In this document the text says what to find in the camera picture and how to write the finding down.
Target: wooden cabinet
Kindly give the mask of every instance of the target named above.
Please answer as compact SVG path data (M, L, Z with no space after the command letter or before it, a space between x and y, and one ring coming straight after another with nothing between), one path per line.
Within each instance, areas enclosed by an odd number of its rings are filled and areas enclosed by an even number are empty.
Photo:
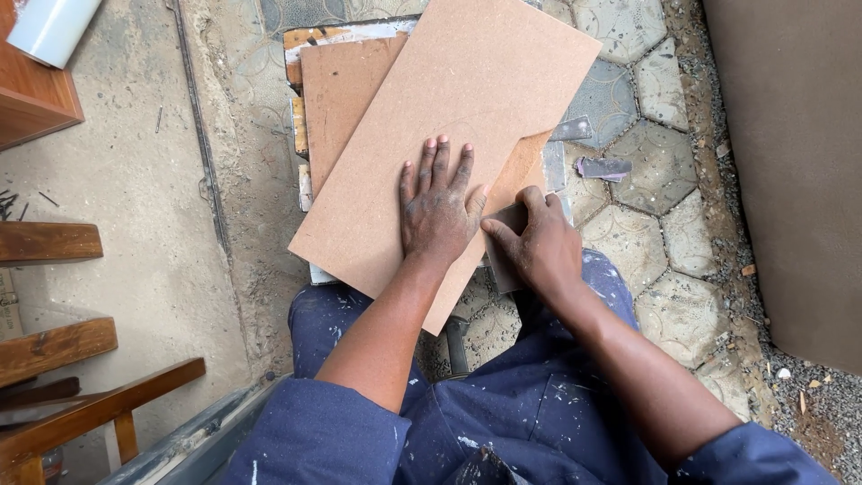
M84 121L68 69L30 59L6 42L13 0L0 0L0 150Z

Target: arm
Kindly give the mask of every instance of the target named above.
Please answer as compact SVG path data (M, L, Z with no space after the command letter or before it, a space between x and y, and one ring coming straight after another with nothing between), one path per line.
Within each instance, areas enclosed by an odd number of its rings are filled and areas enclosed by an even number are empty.
M532 186L518 194L529 222L518 237L485 219L522 278L590 352L627 408L641 439L665 470L741 424L709 390L664 351L623 323L581 280L581 238L556 195Z
M449 267L478 230L488 186L465 202L472 164L468 143L448 183L445 135L425 143L418 186L413 164L404 164L400 187L404 262L345 332L315 379L355 389L398 413L422 322Z

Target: left hand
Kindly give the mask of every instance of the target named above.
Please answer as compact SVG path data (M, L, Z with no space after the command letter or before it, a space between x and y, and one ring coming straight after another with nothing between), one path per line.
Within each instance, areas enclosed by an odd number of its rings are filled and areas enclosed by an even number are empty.
M447 268L457 260L476 235L482 217L487 185L465 201L473 167L473 146L464 145L461 162L448 183L449 138L429 138L422 150L419 186L415 166L407 161L401 174L401 238L404 257L428 257Z

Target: right hand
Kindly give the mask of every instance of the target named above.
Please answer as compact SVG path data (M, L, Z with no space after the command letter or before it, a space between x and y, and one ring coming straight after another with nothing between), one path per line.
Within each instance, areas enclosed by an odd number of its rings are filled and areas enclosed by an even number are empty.
M537 186L518 192L527 206L527 228L521 236L496 219L483 219L482 230L500 243L518 273L546 304L584 285L581 236L569 225L556 194L542 197Z

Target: cardboard box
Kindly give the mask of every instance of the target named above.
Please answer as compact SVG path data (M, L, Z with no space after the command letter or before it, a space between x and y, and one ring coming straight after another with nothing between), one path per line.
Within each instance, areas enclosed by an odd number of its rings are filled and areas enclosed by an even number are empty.
M0 342L23 335L12 272L9 268L0 268Z

